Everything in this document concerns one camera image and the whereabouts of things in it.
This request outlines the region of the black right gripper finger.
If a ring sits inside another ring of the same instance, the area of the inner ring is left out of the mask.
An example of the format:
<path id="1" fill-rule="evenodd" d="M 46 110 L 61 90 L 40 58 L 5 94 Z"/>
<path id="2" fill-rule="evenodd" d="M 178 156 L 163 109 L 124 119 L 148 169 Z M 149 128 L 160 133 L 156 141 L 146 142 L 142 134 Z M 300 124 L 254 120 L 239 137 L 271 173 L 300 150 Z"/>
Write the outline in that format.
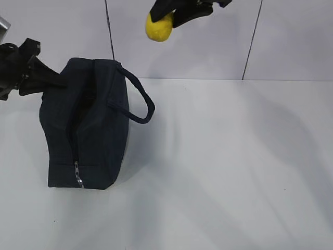
<path id="1" fill-rule="evenodd" d="M 182 1 L 179 0 L 156 0 L 150 10 L 151 21 L 157 22 L 181 6 Z"/>
<path id="2" fill-rule="evenodd" d="M 173 14 L 173 28 L 213 13 L 213 4 L 205 1 L 185 1 Z"/>

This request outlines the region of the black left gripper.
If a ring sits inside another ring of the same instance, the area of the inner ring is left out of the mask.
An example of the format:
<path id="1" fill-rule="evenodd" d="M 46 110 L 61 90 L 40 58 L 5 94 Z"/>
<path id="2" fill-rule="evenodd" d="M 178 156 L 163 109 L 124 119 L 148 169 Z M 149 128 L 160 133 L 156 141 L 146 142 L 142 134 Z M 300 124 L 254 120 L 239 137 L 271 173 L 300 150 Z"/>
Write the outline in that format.
<path id="1" fill-rule="evenodd" d="M 44 92 L 48 87 L 65 88 L 64 76 L 48 68 L 36 56 L 41 52 L 39 41 L 27 38 L 20 46 L 1 45 L 1 100 L 8 100 L 12 90 L 20 96 Z"/>

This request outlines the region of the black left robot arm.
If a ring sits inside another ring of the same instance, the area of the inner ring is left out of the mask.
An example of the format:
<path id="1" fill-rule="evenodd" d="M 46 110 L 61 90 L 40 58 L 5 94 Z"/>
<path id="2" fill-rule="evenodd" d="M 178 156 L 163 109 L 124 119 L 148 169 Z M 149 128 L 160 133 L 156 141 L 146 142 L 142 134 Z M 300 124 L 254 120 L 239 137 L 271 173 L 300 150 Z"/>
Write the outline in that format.
<path id="1" fill-rule="evenodd" d="M 1 100 L 6 101 L 12 90 L 26 96 L 46 91 L 48 88 L 65 88 L 63 76 L 43 64 L 38 55 L 39 41 L 27 38 L 20 46 L 13 43 L 1 45 Z"/>

